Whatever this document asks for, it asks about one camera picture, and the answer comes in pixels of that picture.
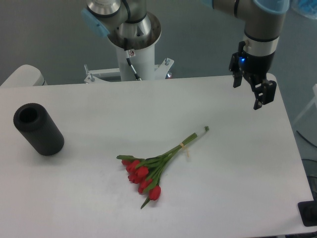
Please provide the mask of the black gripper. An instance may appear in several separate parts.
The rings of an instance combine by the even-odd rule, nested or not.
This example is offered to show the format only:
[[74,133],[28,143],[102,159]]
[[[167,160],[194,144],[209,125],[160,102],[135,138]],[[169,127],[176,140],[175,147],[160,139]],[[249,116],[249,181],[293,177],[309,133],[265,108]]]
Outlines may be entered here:
[[[233,76],[233,87],[237,88],[241,85],[242,74],[245,80],[248,81],[250,85],[258,85],[261,80],[264,79],[267,72],[269,71],[275,52],[267,56],[254,56],[243,50],[245,46],[245,41],[241,41],[238,45],[238,51],[233,53],[231,56],[229,71],[232,72]],[[259,82],[252,82],[249,77],[255,75],[259,76]],[[260,86],[255,86],[252,91],[255,95],[254,110],[258,110],[262,105],[266,105],[273,102],[277,83],[273,80],[265,81],[261,83]]]

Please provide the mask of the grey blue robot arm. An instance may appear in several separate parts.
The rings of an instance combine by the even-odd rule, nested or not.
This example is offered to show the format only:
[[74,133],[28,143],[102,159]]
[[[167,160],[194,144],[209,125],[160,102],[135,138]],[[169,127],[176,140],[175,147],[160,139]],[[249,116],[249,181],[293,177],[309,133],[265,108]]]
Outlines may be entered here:
[[[231,56],[233,86],[246,80],[255,95],[254,109],[274,100],[277,84],[267,79],[286,12],[287,0],[207,0],[205,5],[245,22],[244,37]],[[115,46],[122,81],[165,78],[155,67],[161,24],[144,0],[89,0],[81,11],[87,26]]]

